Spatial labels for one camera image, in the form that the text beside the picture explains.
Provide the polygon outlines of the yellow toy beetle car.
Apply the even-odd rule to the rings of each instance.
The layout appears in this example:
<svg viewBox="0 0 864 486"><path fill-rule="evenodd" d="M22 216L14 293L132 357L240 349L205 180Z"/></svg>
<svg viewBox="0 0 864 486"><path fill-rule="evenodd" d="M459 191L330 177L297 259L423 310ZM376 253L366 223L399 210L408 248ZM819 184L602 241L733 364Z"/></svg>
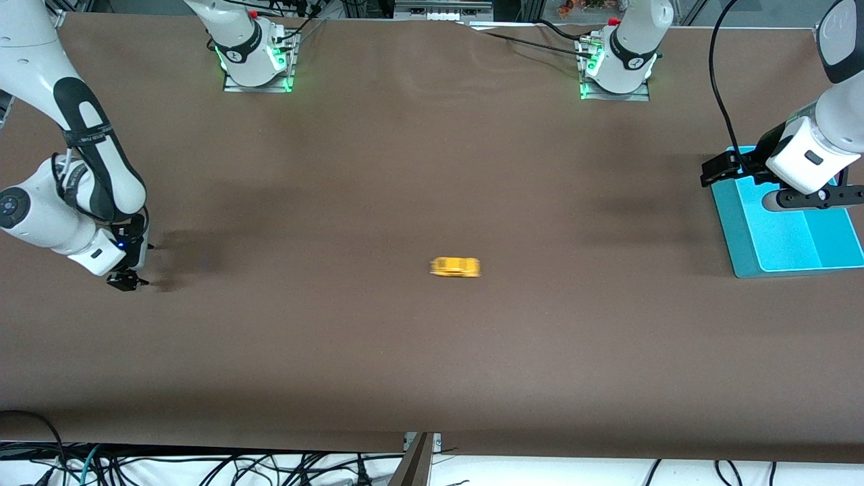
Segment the yellow toy beetle car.
<svg viewBox="0 0 864 486"><path fill-rule="evenodd" d="M430 261L430 274L454 279L475 279L481 276L481 262L472 257L436 257Z"/></svg>

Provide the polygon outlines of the teal plastic tray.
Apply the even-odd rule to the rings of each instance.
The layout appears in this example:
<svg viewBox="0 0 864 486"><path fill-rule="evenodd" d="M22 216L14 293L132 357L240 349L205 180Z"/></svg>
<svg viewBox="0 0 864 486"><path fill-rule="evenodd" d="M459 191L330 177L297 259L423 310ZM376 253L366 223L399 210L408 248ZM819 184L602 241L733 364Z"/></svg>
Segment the teal plastic tray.
<svg viewBox="0 0 864 486"><path fill-rule="evenodd" d="M768 211L762 198L791 188L774 175L711 185L732 270L738 279L763 279L864 269L864 246L848 207Z"/></svg>

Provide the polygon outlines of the brown table cover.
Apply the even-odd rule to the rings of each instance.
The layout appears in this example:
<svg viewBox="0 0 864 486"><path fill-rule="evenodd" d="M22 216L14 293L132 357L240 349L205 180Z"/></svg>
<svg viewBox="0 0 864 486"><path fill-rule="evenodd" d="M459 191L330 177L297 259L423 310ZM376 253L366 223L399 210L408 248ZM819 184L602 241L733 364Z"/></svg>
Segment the brown table cover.
<svg viewBox="0 0 864 486"><path fill-rule="evenodd" d="M0 233L0 410L73 442L864 462L864 270L732 274L706 28L647 103L459 24L327 22L282 94L223 92L194 16L59 35L157 249L120 292Z"/></svg>

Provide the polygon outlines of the dark metal bar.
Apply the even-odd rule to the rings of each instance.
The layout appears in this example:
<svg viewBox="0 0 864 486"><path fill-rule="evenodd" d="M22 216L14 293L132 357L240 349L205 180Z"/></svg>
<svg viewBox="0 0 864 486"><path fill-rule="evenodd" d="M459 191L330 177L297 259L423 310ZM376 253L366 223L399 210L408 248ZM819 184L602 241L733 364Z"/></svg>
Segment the dark metal bar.
<svg viewBox="0 0 864 486"><path fill-rule="evenodd" d="M410 449L402 455L387 486L429 486L432 465L432 433L419 433Z"/></svg>

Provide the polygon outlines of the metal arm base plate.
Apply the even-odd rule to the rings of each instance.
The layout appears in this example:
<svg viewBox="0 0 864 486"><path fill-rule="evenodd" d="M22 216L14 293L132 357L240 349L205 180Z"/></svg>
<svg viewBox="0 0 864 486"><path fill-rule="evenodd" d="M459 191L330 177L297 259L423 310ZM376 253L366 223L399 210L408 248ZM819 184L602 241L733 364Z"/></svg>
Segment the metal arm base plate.
<svg viewBox="0 0 864 486"><path fill-rule="evenodd" d="M577 53L586 53L577 61L580 74L580 98L584 101L634 101L650 99L648 79L657 55L629 62L603 49L599 38L582 36L574 42Z"/></svg>
<svg viewBox="0 0 864 486"><path fill-rule="evenodd" d="M291 37L275 46L263 47L253 53L251 62L244 64L242 77L262 82L256 86L239 83L229 73L224 59L220 67L224 72L222 90L224 92L289 93L293 91L294 75L298 61L300 38Z"/></svg>

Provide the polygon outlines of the silver metal bracket plate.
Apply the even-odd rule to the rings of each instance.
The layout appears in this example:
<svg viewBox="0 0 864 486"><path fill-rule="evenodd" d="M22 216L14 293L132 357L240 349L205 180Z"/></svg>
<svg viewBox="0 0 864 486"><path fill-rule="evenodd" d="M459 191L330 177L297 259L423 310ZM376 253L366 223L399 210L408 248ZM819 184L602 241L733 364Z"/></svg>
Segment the silver metal bracket plate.
<svg viewBox="0 0 864 486"><path fill-rule="evenodd" d="M432 433L431 436L433 440L432 452L433 454L440 454L442 452L443 445L441 434ZM414 431L411 431L411 433L405 433L404 437L402 438L402 451L407 452L412 446L414 440L417 439L417 437L419 437L419 433L414 433Z"/></svg>

